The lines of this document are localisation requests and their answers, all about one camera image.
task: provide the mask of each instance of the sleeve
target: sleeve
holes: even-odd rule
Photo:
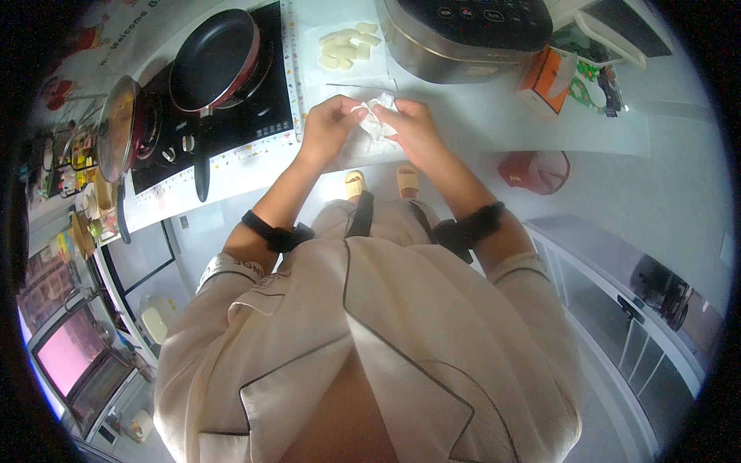
[[[504,260],[487,275],[487,280],[507,298],[528,326],[563,398],[578,418],[583,377],[579,347],[545,265],[535,252],[522,253]]]
[[[157,367],[154,421],[178,461],[185,460],[186,404],[196,371],[229,328],[229,307],[263,275],[255,262],[217,254],[206,267],[196,296],[167,331]]]

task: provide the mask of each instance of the hand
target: hand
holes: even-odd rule
[[[426,104],[401,98],[394,103],[398,113],[380,104],[373,107],[373,113],[399,132],[386,138],[399,143],[412,164],[424,170],[430,160],[450,154]]]
[[[335,95],[312,107],[306,117],[304,141],[297,158],[324,170],[335,159],[353,127],[368,115],[363,107],[350,113],[360,103],[345,95]]]

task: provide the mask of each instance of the rice cooker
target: rice cooker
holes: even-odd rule
[[[469,84],[527,61],[553,32],[543,0],[375,0],[397,63],[435,84]]]

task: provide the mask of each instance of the electric stove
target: electric stove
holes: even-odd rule
[[[201,127],[196,149],[209,157],[293,129],[283,63],[280,2],[250,14],[260,30],[259,68],[222,109],[214,108],[212,116],[201,119],[198,113],[175,107],[169,90],[171,64],[142,88],[146,99],[162,103],[162,120],[156,146],[131,168],[135,194],[193,166],[193,154],[183,151],[182,138],[193,135],[198,124]]]

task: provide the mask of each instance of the stove knob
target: stove knob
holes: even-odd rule
[[[192,135],[186,135],[183,137],[183,151],[189,153],[196,147],[196,139]]]
[[[164,157],[164,158],[165,158],[165,159],[167,159],[168,161],[170,161],[170,162],[172,162],[173,164],[175,164],[175,157],[176,157],[176,154],[175,154],[175,148],[173,148],[173,147],[170,147],[170,149],[169,149],[169,150],[167,150],[167,151],[162,151],[162,157]]]

